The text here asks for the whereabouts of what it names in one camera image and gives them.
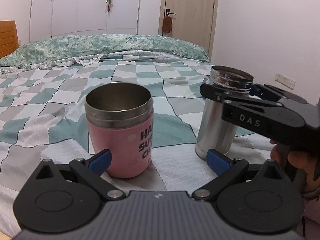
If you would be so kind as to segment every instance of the white wardrobe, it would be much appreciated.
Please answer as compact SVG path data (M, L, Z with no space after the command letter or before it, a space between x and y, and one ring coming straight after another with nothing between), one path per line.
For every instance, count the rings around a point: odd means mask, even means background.
M62 35L137 34L140 0L32 0L30 41Z

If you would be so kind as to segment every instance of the white wall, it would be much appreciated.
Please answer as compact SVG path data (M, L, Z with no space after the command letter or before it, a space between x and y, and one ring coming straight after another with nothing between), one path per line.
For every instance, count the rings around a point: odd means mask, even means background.
M158 34L161 0L140 0L138 34Z
M31 0L0 0L0 21L14 20L21 44L28 43Z
M320 0L218 0L212 63L252 74L317 104L320 95ZM290 90L274 80L296 81Z

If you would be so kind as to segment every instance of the pink cup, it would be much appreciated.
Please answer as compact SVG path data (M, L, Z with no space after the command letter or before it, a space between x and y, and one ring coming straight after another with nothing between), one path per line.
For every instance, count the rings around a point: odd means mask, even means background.
M153 99L143 86L112 82L92 90L85 101L95 153L111 151L109 175L132 178L151 161Z

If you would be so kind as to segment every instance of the wall socket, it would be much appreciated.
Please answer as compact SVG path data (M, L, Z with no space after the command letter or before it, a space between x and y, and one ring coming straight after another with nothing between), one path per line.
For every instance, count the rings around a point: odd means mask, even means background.
M284 75L281 75L279 73L276 73L275 80L281 84L283 84L286 87L294 89L294 86L296 82L288 77L285 77Z

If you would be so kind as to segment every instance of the ribbed gray surface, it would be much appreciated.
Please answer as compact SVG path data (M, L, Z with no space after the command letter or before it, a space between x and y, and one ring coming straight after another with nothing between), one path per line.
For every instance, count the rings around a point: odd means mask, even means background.
M238 231L207 202L191 200L186 192L131 192L106 204L100 215L79 230L41 236L23 232L15 240L302 240L294 232L257 236Z

